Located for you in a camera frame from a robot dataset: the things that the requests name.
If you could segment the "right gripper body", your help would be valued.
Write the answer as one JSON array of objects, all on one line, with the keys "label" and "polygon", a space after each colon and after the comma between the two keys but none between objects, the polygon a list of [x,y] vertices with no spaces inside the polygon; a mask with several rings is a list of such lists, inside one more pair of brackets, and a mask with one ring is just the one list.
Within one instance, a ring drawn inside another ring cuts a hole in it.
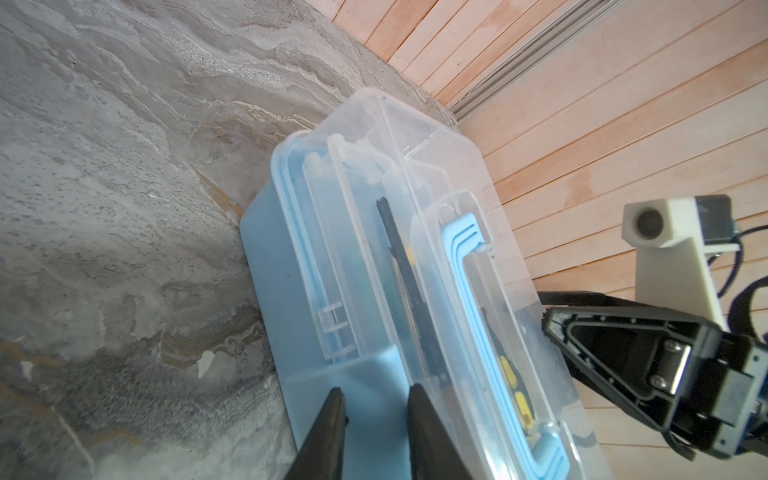
[{"label": "right gripper body", "polygon": [[767,455],[767,345],[720,333],[685,355],[665,441],[693,460]]}]

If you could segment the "blue plastic tool box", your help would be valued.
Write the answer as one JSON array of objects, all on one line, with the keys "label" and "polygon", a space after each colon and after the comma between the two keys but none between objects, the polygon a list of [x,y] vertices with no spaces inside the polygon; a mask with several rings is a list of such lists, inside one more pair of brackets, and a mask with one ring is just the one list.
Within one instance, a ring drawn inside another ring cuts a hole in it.
[{"label": "blue plastic tool box", "polygon": [[[376,201],[386,197],[433,320],[447,384],[424,370]],[[471,479],[611,472],[478,148],[380,90],[357,91],[273,151],[240,234],[300,450],[331,389],[346,400],[342,479],[412,479],[421,384]],[[526,437],[488,320],[531,396]]]}]

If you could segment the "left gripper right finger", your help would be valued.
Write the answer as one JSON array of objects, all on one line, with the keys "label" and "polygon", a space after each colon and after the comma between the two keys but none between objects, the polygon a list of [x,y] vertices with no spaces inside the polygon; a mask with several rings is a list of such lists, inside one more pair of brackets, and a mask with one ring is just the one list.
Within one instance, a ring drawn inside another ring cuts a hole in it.
[{"label": "left gripper right finger", "polygon": [[413,480],[472,478],[421,384],[409,390],[407,428]]}]

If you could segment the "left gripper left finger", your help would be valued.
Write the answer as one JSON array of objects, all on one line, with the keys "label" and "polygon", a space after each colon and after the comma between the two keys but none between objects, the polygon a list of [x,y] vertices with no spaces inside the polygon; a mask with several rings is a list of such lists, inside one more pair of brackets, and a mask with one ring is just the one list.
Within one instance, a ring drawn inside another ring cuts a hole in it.
[{"label": "left gripper left finger", "polygon": [[285,480],[341,480],[348,417],[342,390],[328,393]]}]

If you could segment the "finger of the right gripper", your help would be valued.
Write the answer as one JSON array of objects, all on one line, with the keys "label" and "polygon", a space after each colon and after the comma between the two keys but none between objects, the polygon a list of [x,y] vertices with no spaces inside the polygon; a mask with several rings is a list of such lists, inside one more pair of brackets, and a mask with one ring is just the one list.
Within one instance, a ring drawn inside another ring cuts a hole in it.
[{"label": "finger of the right gripper", "polygon": [[545,307],[642,307],[643,303],[591,291],[538,291]]},{"label": "finger of the right gripper", "polygon": [[543,330],[575,379],[659,432],[672,430],[697,369],[723,337],[705,318],[638,306],[551,307]]}]

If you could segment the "yellow handled screwdriver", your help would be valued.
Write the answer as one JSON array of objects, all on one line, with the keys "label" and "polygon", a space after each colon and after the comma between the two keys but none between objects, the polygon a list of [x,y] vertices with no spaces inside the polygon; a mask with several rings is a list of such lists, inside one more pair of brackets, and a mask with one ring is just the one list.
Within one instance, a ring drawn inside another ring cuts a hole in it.
[{"label": "yellow handled screwdriver", "polygon": [[402,285],[404,299],[407,301],[409,327],[418,344],[417,351],[424,360],[424,370],[430,377],[436,377],[440,384],[447,384],[448,369],[437,340],[430,310],[422,297],[390,204],[386,197],[380,197],[376,201],[376,206],[390,244],[390,254],[397,265],[397,277]]}]

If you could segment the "yellow black small screwdriver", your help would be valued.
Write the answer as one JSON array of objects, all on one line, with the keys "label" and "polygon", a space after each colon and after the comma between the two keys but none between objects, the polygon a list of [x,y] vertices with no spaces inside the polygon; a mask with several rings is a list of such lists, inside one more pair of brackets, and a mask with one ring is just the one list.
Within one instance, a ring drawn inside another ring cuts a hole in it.
[{"label": "yellow black small screwdriver", "polygon": [[495,349],[499,368],[504,378],[508,393],[514,400],[514,408],[521,423],[524,434],[526,437],[532,437],[536,415],[531,396],[523,381],[521,373],[511,361],[510,356],[507,354],[503,344],[491,327],[490,321],[488,320],[487,309],[485,307],[481,307],[480,312],[483,320],[487,324],[488,334]]}]

